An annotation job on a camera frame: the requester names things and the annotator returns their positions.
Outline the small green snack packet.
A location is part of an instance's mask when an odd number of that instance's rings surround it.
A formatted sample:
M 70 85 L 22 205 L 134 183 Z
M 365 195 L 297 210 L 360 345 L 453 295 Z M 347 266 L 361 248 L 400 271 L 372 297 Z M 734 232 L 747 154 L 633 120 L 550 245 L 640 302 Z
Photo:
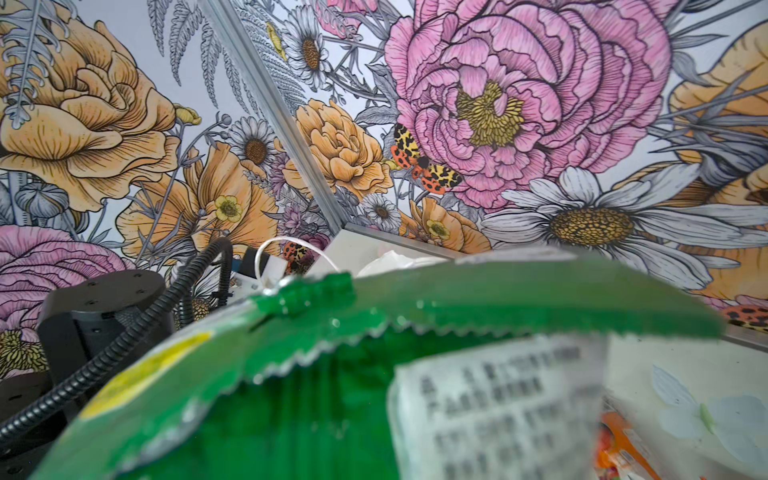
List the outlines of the small green snack packet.
M 556 247 L 296 280 L 115 376 L 34 477 L 582 479 L 611 335 L 723 329 L 663 281 Z

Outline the white printed paper bag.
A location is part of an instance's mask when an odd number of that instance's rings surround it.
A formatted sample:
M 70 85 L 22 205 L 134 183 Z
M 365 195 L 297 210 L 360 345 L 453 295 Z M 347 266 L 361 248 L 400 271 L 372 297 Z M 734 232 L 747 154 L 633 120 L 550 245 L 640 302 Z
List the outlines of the white printed paper bag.
M 443 261 L 453 261 L 464 256 L 461 252 L 347 223 L 324 250 L 297 237 L 277 236 L 266 240 L 259 247 L 256 261 L 260 260 L 267 246 L 282 242 L 304 245 L 320 256 L 320 259 L 308 270 L 310 277 L 319 277 L 331 272 L 349 272 L 353 276 L 358 276 L 372 263 L 378 266 L 417 268 Z M 380 269 L 378 266 L 375 268 L 375 273 Z

